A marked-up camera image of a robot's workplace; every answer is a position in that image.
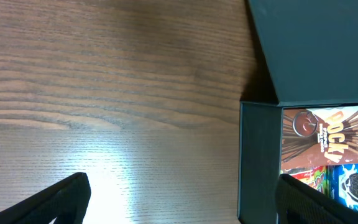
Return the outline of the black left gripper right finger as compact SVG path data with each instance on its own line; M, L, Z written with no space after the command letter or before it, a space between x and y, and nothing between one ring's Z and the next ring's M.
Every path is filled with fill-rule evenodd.
M275 190L279 224L358 224L358 213L282 174Z

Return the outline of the brown Pocky box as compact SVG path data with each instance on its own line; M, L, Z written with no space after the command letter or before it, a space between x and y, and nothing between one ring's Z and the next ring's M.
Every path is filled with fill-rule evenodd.
M358 164L358 106L283 110L281 168Z

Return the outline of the colourful gummy candy bag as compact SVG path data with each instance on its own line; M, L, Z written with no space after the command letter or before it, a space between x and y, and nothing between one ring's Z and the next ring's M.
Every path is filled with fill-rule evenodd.
M289 174L318 192L322 194L326 193L326 166L284 169L281 170L280 173Z

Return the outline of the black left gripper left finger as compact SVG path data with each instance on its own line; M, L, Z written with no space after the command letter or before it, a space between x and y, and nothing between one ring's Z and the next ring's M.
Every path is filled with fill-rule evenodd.
M0 212L0 224L82 224L91 188L77 172Z

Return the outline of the dark green gift box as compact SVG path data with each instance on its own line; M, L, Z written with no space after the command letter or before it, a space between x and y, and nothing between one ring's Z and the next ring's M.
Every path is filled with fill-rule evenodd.
M245 6L259 68L240 105L237 217L279 223L283 110L358 106L358 1Z

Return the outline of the blue Oreo pack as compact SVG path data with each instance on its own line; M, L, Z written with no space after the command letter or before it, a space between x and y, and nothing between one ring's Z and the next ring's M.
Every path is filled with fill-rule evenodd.
M358 212L358 164L328 166L326 195Z

